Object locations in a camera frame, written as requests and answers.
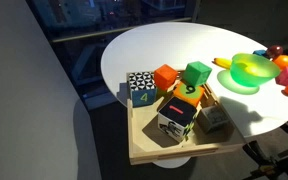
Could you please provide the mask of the green translucent plastic bowl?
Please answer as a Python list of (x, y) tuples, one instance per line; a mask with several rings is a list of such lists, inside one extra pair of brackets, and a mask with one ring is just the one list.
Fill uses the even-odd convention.
[(230, 75), (242, 86), (258, 87), (279, 74), (280, 68), (263, 56), (238, 53), (232, 57)]

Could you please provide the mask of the round orange fruit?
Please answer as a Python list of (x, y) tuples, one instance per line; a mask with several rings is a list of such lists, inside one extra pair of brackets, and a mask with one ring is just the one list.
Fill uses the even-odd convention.
[(273, 62), (281, 70), (284, 70), (286, 67), (288, 67), (288, 55), (279, 55), (277, 58), (273, 59)]

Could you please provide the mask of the blue number four cube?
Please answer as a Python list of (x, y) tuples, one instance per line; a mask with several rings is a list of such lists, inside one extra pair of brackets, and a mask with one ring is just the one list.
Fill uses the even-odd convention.
[(128, 84), (134, 107), (148, 106), (155, 102), (157, 88), (152, 72), (130, 73)]

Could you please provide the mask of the black and white cube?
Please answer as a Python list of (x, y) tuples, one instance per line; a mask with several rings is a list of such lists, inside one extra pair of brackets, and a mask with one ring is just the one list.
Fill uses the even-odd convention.
[(158, 112), (158, 128), (177, 142), (182, 142), (194, 125), (197, 109), (172, 97)]

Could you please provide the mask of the orange number nine cube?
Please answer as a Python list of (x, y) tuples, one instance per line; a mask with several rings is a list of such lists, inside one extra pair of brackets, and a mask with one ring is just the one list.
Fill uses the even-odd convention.
[(204, 95), (204, 91), (205, 89), (201, 86), (194, 87), (180, 81), (173, 90), (173, 95), (194, 107), (197, 107)]

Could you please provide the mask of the wooden tray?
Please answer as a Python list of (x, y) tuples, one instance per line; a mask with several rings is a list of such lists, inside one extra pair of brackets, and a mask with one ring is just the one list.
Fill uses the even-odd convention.
[(224, 126), (206, 133), (198, 124), (199, 118), (197, 118), (188, 137), (182, 142), (177, 142), (170, 134), (158, 129), (158, 111), (171, 99), (171, 91), (182, 75), (183, 70), (179, 70), (175, 83), (152, 105), (134, 108), (132, 100), (127, 99), (128, 146), (132, 165), (233, 152), (245, 143), (243, 136), (208, 84), (203, 85), (205, 92), (197, 106), (197, 113), (207, 107), (216, 106), (228, 118)]

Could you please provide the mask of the green cube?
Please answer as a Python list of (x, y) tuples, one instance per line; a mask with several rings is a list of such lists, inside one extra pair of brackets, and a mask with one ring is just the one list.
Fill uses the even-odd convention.
[(183, 79), (192, 86), (205, 84), (212, 69), (200, 61), (188, 63), (183, 74)]

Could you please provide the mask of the grey patterned cube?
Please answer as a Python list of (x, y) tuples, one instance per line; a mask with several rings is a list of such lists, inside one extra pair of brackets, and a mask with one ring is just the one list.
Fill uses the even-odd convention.
[(227, 115), (218, 106), (202, 108), (197, 116), (197, 123), (204, 133), (217, 131), (228, 122)]

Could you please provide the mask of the yellow banana toy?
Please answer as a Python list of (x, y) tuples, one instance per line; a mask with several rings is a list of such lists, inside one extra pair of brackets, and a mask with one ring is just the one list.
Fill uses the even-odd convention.
[(214, 63), (220, 67), (229, 69), (231, 67), (232, 61), (225, 58), (215, 58)]

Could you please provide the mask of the teal blue block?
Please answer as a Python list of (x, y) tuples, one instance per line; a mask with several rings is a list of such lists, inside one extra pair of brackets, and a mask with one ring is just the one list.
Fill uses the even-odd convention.
[(270, 57), (266, 53), (266, 50), (255, 50), (255, 51), (253, 51), (253, 54), (258, 55), (258, 56), (263, 56), (267, 59), (270, 59)]

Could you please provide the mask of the dark red plum toy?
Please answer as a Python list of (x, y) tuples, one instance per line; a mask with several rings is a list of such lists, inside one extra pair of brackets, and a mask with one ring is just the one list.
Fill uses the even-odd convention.
[(266, 54), (270, 59), (274, 59), (283, 54), (283, 47), (279, 45), (273, 45), (266, 50)]

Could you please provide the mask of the black clamp with blue grip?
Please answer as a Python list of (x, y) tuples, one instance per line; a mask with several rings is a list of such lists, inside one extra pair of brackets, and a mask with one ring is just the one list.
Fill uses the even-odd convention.
[[(288, 121), (281, 126), (281, 129), (288, 134)], [(260, 177), (278, 180), (283, 173), (288, 176), (288, 149), (277, 156), (267, 157), (256, 140), (246, 143), (242, 149), (258, 165), (258, 168), (251, 171), (250, 176), (243, 180), (256, 180)]]

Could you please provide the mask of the white table pedestal base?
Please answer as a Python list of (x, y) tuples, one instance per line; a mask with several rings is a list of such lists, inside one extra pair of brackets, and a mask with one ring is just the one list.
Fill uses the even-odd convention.
[(154, 164), (162, 168), (172, 169), (172, 168), (178, 168), (186, 164), (189, 160), (190, 160), (189, 157), (182, 157), (168, 160), (158, 160), (155, 161)]

